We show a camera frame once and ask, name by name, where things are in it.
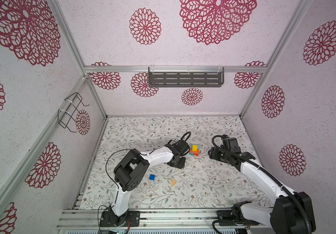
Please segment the orange wood rectangular block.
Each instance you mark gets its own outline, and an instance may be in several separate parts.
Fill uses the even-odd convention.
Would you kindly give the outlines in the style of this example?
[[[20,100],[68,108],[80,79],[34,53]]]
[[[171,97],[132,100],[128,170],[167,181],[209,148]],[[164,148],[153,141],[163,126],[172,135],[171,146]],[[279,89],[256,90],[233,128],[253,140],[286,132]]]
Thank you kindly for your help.
[[[189,154],[192,156],[198,157],[200,155],[200,150],[197,149],[196,151],[194,151],[193,149],[190,149]]]

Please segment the dark blue wood cube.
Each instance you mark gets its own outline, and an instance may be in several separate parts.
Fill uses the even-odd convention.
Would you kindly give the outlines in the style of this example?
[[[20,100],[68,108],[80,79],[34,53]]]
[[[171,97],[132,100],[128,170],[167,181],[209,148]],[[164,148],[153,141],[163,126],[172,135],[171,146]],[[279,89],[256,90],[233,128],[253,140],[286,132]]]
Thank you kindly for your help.
[[[152,181],[154,181],[154,180],[155,180],[155,175],[153,175],[153,174],[150,174],[150,176],[149,176],[149,180],[152,180]]]

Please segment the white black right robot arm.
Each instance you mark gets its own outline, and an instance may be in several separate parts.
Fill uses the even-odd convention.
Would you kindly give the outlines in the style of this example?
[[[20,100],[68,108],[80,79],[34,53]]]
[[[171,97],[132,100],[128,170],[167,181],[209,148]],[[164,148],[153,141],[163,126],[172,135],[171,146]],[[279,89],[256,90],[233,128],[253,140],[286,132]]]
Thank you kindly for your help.
[[[227,163],[251,179],[267,195],[272,207],[243,201],[231,209],[218,211],[212,225],[258,225],[273,229],[276,234],[312,234],[316,223],[311,198],[286,186],[257,163],[249,152],[242,152],[236,138],[220,135],[222,145],[214,144],[208,151],[212,160]]]

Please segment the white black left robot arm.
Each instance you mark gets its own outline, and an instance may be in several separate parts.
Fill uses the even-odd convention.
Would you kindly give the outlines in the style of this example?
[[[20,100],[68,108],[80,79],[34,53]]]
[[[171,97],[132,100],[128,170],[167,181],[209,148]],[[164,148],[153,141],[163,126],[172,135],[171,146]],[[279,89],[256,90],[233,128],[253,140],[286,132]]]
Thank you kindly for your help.
[[[160,149],[140,152],[131,149],[114,169],[113,182],[116,184],[114,202],[106,208],[100,217],[100,227],[136,226],[136,213],[128,217],[131,193],[141,183],[150,167],[166,163],[168,166],[183,169],[185,155],[190,151],[188,143],[180,139],[170,141]]]

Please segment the natural wood triangle block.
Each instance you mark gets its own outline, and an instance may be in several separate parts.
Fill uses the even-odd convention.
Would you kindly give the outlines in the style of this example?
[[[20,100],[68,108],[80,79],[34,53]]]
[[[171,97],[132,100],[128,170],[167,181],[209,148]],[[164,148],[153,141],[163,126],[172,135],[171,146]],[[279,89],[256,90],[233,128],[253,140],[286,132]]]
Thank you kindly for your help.
[[[177,181],[176,181],[174,178],[172,178],[171,186],[172,186],[172,187],[175,186],[176,183],[177,183]]]

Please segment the dark grey wall shelf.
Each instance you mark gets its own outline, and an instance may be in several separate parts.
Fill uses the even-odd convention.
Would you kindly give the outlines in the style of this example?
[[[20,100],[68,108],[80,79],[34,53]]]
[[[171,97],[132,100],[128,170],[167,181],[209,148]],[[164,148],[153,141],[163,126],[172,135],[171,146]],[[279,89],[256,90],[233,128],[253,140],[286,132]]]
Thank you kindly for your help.
[[[219,88],[224,84],[223,68],[217,71],[168,71],[148,68],[148,85],[153,88]]]

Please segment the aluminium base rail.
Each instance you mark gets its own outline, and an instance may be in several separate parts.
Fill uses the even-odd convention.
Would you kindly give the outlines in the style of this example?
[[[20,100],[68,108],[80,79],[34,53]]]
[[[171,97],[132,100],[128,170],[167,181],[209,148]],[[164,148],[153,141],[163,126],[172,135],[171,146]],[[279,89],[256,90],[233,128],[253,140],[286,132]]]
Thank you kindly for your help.
[[[193,209],[141,209],[139,226],[142,229],[211,229],[218,219],[220,208]],[[63,210],[56,230],[98,230],[103,209]]]

